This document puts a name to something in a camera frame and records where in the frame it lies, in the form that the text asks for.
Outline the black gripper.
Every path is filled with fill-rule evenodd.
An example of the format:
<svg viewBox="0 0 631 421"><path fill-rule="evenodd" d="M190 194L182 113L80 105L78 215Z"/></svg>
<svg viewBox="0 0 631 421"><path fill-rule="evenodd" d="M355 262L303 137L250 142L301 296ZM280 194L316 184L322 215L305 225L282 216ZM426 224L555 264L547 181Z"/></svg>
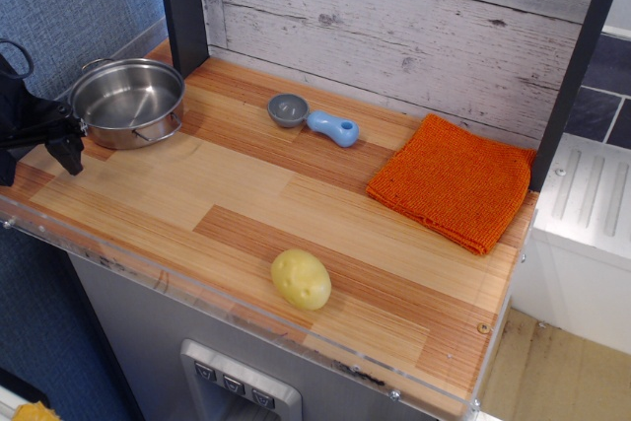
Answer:
<svg viewBox="0 0 631 421"><path fill-rule="evenodd" d="M80 137L87 131L88 125L69 104L32 95L22 76L1 56L2 186L11 186L15 179L17 160L10 151L40 143L70 175L79 174L84 150Z"/></svg>

